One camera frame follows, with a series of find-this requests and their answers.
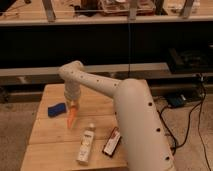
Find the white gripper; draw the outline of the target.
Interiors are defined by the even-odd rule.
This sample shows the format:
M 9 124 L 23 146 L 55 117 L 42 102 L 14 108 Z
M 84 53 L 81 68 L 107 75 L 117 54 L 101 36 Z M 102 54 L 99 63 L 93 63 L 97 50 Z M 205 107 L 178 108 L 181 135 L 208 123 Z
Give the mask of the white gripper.
M 81 89 L 78 83 L 66 83 L 64 96 L 68 106 L 77 105 L 81 96 Z

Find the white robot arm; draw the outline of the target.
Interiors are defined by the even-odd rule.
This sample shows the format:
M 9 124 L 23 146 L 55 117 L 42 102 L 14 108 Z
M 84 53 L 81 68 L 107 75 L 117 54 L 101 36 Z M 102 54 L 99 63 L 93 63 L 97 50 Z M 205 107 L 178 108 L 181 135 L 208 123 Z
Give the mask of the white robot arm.
M 176 171 L 150 88 L 145 80 L 86 73 L 80 61 L 59 68 L 65 98 L 77 100 L 80 85 L 113 99 L 129 171 Z

